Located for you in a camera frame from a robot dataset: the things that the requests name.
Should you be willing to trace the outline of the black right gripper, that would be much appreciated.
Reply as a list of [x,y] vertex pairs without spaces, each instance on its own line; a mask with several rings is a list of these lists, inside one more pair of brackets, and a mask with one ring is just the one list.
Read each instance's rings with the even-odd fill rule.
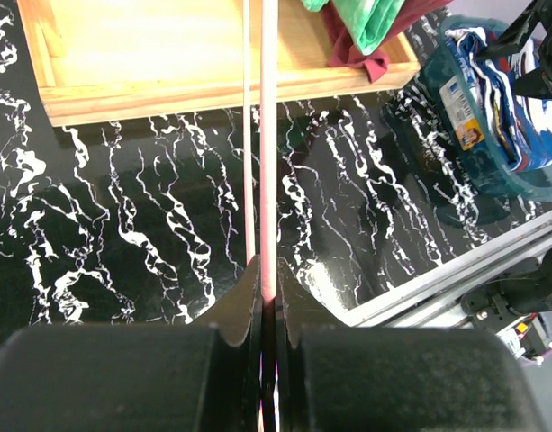
[[507,58],[530,46],[530,65],[513,83],[516,95],[552,99],[552,0],[537,0],[527,8],[496,40],[476,55],[477,61]]

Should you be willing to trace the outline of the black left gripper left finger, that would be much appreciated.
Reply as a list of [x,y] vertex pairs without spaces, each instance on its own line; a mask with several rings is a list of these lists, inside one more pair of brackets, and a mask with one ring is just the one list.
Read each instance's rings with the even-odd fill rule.
[[0,347],[0,431],[255,431],[259,261],[188,325],[43,325]]

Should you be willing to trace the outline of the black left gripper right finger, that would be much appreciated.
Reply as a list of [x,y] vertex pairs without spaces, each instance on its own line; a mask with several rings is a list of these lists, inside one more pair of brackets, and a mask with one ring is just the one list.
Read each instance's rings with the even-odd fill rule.
[[284,431],[541,431],[516,360],[461,328],[352,328],[277,269],[279,426]]

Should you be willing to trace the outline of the blue patterned trousers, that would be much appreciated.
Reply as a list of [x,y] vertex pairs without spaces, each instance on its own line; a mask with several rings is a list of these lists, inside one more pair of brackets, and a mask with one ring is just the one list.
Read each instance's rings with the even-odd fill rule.
[[531,47],[507,58],[477,61],[475,55],[500,36],[486,27],[445,31],[447,47],[464,75],[484,126],[511,171],[552,166],[552,100],[516,95],[513,83],[530,65]]

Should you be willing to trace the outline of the green patterned trousers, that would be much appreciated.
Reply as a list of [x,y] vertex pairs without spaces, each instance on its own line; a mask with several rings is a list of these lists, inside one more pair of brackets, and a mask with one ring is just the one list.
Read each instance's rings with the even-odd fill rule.
[[401,12],[404,0],[303,0],[306,10],[319,13],[334,44],[346,43],[363,55],[383,42]]

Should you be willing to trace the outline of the pink wire hanger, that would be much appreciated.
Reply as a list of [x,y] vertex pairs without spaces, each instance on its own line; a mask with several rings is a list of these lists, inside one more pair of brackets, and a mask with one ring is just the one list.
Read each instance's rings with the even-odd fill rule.
[[249,318],[250,379],[253,390],[253,424],[257,431],[276,430],[275,308],[277,292],[276,252],[276,105],[278,2],[261,3],[260,21],[260,149],[259,241],[253,239],[253,192],[250,139],[244,139],[244,203],[246,254],[252,271]]

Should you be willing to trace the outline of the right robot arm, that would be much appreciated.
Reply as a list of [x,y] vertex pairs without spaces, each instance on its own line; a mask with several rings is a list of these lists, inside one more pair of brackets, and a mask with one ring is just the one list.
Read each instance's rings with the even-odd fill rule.
[[421,73],[393,98],[287,115],[278,227],[297,279],[356,325],[552,311],[552,1],[511,23],[421,18]]

